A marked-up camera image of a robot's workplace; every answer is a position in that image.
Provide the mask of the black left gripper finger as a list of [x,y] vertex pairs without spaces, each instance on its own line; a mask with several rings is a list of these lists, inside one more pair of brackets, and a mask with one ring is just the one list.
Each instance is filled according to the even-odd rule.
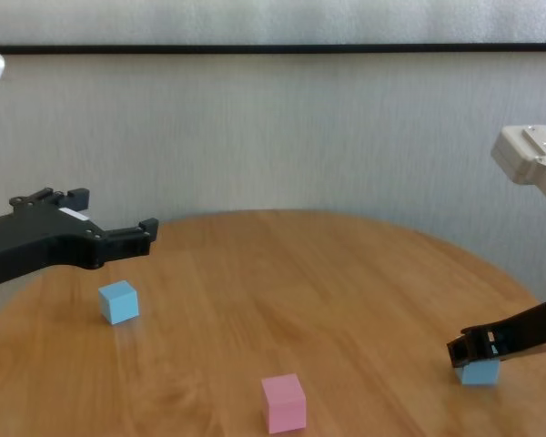
[[81,212],[88,209],[90,191],[86,188],[76,188],[67,192],[42,188],[28,196],[16,196],[9,199],[9,205],[14,210],[34,206],[52,206],[56,208],[70,208]]
[[146,256],[157,239],[159,221],[149,218],[133,228],[114,229],[106,232],[102,243],[104,262]]

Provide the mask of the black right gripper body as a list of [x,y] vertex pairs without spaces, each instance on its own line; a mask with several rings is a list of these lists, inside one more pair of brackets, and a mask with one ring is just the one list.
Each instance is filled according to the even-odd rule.
[[502,358],[546,345],[546,302],[483,329],[487,358]]

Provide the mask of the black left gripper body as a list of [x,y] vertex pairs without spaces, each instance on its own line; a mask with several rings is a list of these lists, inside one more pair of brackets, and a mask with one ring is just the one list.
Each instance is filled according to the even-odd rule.
[[19,208],[0,217],[0,284],[37,270],[70,265],[102,266],[105,232],[87,216],[49,205]]

